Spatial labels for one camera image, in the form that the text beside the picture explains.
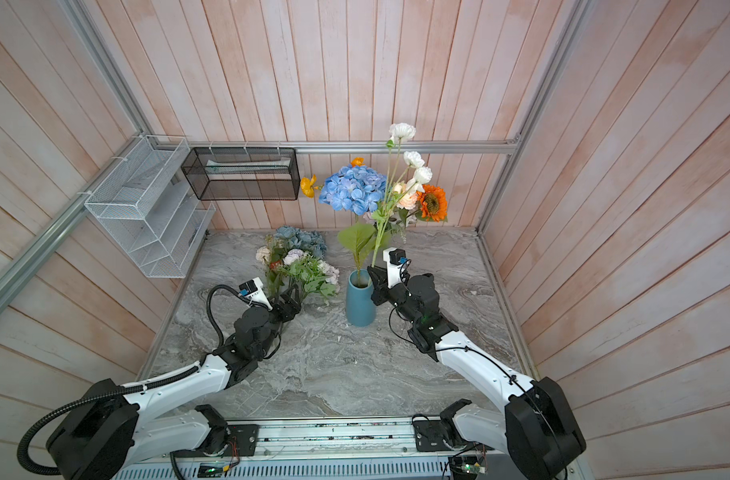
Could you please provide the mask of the light blue hydrangea stem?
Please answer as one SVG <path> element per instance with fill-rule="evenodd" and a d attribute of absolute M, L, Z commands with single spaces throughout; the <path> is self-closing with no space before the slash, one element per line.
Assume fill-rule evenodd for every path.
<path fill-rule="evenodd" d="M 376 250 L 384 249 L 390 240 L 387 233 L 378 240 L 377 225 L 366 219 L 378 209 L 386 184 L 387 177 L 371 167 L 344 166 L 324 182 L 319 195 L 319 201 L 336 212 L 350 212 L 358 217 L 353 225 L 339 232 L 338 241 L 353 255 L 355 271 L 352 284 L 359 288 L 370 285 L 365 261 Z"/>

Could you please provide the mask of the peach pink rose stem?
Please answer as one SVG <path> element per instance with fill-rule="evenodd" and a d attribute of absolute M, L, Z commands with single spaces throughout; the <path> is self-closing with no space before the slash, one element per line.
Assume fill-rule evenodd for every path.
<path fill-rule="evenodd" d="M 412 210 L 418 201 L 418 193 L 422 185 L 411 180 L 409 182 L 397 182 L 392 187 L 391 202 L 396 208 Z"/>

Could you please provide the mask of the purple white flower bouquet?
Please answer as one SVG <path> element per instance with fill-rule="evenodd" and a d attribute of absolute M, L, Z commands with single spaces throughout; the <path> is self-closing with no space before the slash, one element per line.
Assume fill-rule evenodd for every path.
<path fill-rule="evenodd" d="M 415 222 L 414 211 L 397 208 L 386 223 L 384 236 L 397 236 L 406 242 L 407 229 Z"/>

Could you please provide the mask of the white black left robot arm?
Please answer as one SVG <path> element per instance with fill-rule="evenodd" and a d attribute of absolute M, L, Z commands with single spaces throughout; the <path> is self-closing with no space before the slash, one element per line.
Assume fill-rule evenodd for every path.
<path fill-rule="evenodd" d="M 301 288 L 292 282 L 267 298 L 259 280 L 226 291 L 247 305 L 231 336 L 189 366 L 150 379 L 118 385 L 95 383 L 85 395 L 46 414 L 19 441 L 17 461 L 26 471 L 65 479 L 110 479 L 122 469 L 163 454 L 199 451 L 222 454 L 232 429 L 211 405 L 187 415 L 168 412 L 200 397 L 225 391 L 248 378 L 279 350 L 283 326 L 302 309 Z"/>

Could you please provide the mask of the teal cylindrical vase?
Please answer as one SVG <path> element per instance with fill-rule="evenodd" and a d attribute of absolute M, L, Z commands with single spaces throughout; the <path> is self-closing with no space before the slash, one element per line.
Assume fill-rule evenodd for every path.
<path fill-rule="evenodd" d="M 376 317 L 376 305 L 371 296 L 374 288 L 365 269 L 354 271 L 348 279 L 346 318 L 356 327 L 367 327 Z"/>

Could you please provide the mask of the orange gerbera flower stem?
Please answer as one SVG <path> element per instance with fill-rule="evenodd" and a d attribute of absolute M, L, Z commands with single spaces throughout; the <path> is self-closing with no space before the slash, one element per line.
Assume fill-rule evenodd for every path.
<path fill-rule="evenodd" d="M 418 195 L 417 218 L 426 222 L 444 222 L 448 215 L 446 192 L 439 186 L 425 184 Z"/>

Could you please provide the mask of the white ranunculus stem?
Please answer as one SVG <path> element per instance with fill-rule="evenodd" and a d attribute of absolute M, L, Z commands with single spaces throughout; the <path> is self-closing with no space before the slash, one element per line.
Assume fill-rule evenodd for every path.
<path fill-rule="evenodd" d="M 376 265 L 379 251 L 385 248 L 384 239 L 389 220 L 402 199 L 423 192 L 424 185 L 433 177 L 431 169 L 418 151 L 404 149 L 404 144 L 413 140 L 416 133 L 416 127 L 408 123 L 395 123 L 389 128 L 387 183 L 384 197 L 372 214 L 377 229 L 372 266 Z"/>

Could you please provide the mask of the yellow orange poppy stem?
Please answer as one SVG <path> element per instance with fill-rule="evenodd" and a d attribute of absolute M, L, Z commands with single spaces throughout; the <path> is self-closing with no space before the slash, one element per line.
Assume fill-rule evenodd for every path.
<path fill-rule="evenodd" d="M 364 159 L 362 157 L 355 157 L 351 161 L 352 167 L 363 166 Z M 308 198 L 314 198 L 318 191 L 322 190 L 322 185 L 318 183 L 316 175 L 311 177 L 304 177 L 300 180 L 300 190 Z"/>

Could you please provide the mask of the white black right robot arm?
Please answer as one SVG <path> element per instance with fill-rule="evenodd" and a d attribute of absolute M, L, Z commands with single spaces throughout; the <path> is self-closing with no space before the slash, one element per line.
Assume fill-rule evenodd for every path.
<path fill-rule="evenodd" d="M 441 422 L 449 440 L 477 443 L 506 453 L 528 479 L 554 479 L 587 449 L 562 388 L 535 380 L 483 351 L 441 311 L 431 274 L 409 275 L 404 267 L 371 267 L 372 300 L 388 303 L 410 325 L 406 341 L 445 365 L 494 405 L 462 399 L 446 408 Z"/>

